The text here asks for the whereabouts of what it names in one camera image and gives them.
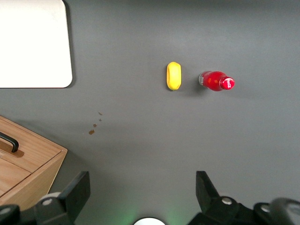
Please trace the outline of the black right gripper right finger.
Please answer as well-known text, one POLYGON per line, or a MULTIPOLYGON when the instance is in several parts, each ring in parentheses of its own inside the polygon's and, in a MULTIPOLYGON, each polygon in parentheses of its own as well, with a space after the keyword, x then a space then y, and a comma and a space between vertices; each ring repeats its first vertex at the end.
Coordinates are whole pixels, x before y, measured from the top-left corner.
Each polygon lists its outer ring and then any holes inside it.
POLYGON ((228 196, 220 196, 205 171, 196 172, 196 198, 201 212, 190 225, 256 225, 253 210, 228 196))

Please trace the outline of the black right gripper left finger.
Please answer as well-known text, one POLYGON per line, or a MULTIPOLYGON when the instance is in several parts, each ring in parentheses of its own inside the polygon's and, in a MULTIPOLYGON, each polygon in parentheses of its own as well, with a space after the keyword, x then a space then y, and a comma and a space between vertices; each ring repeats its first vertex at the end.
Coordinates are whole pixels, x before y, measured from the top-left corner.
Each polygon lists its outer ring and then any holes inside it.
POLYGON ((43 197, 34 207, 38 225, 73 225, 90 197, 90 173, 80 172, 59 194, 43 197))

